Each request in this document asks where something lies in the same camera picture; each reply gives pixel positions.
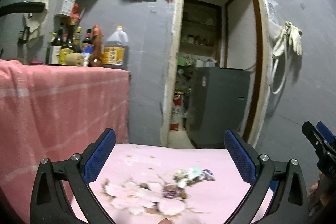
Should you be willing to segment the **person's right hand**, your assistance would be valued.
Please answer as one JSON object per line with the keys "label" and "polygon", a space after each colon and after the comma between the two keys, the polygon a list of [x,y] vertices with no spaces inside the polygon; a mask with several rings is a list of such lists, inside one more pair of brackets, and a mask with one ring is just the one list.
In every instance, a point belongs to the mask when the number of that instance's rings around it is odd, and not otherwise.
{"label": "person's right hand", "polygon": [[335,198],[335,181],[330,180],[321,171],[318,172],[318,180],[309,189],[309,211],[314,213],[324,209]]}

